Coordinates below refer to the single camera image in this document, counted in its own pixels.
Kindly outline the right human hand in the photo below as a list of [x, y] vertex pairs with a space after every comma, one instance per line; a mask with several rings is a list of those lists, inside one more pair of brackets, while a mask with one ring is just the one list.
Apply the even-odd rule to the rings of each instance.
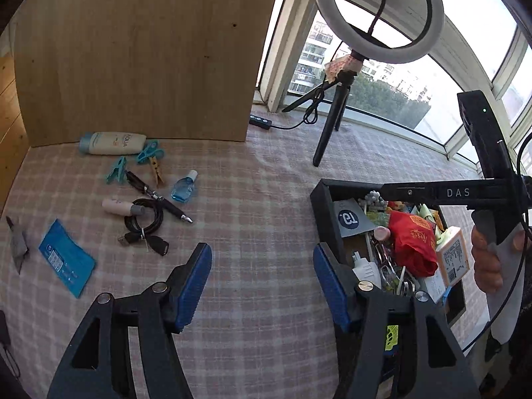
[[[521, 255], [525, 240], [524, 231], [520, 231], [513, 241], [514, 252]], [[486, 237], [478, 231], [476, 225], [471, 232], [472, 249], [474, 259], [474, 280], [476, 285], [485, 294], [494, 294], [503, 285], [501, 264], [495, 253], [489, 251]], [[527, 243], [526, 272], [523, 291], [523, 300], [531, 299], [531, 241]]]

